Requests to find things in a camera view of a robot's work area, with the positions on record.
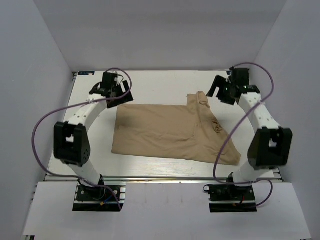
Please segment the beige t shirt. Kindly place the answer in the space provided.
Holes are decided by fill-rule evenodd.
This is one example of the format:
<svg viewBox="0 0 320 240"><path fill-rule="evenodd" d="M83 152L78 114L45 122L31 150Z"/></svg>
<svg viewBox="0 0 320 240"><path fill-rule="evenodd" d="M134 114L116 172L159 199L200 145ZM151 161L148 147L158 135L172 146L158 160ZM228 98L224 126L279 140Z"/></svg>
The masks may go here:
<svg viewBox="0 0 320 240"><path fill-rule="evenodd" d="M117 108L112 153L117 155L218 161L236 166L241 154L211 111L203 91L185 105L122 104Z"/></svg>

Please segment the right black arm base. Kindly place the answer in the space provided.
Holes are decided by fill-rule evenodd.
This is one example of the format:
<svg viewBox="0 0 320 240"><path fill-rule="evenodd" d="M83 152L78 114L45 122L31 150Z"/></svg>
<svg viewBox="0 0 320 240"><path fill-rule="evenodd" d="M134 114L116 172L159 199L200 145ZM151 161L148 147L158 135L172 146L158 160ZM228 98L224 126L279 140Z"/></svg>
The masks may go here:
<svg viewBox="0 0 320 240"><path fill-rule="evenodd" d="M252 184L234 185L231 175L226 184L206 184L210 213L255 213L257 204Z"/></svg>

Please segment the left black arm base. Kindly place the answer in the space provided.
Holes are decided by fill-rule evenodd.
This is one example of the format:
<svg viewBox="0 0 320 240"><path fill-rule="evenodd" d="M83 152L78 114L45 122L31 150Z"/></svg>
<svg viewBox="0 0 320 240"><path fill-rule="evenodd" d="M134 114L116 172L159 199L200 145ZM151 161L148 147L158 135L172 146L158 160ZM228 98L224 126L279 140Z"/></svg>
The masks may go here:
<svg viewBox="0 0 320 240"><path fill-rule="evenodd" d="M94 187L78 181L72 211L89 213L120 212L124 206L124 185L111 184L110 189Z"/></svg>

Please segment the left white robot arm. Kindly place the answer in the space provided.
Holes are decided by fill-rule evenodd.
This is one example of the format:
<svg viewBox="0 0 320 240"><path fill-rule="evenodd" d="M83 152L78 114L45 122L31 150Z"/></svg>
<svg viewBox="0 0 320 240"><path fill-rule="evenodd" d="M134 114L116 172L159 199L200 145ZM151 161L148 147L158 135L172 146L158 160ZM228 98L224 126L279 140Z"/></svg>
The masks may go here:
<svg viewBox="0 0 320 240"><path fill-rule="evenodd" d="M125 80L124 76L129 75L119 68L106 70L78 111L53 128L54 157L73 170L80 184L88 186L88 193L96 200L105 196L106 187L90 160L88 131L103 111L134 100L132 80L130 77Z"/></svg>

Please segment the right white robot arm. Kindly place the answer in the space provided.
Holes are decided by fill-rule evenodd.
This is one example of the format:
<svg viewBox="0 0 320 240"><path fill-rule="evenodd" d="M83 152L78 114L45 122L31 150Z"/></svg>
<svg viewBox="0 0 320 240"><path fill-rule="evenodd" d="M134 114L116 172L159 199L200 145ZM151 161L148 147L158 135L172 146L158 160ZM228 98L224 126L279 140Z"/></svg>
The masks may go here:
<svg viewBox="0 0 320 240"><path fill-rule="evenodd" d="M207 93L228 105L238 104L245 112L240 120L248 119L254 137L248 148L247 161L226 181L226 195L236 200L244 193L244 187L252 185L266 172L286 166L289 159L293 132L283 128L268 111L259 88L250 84L248 68L232 67L228 77L216 75Z"/></svg>

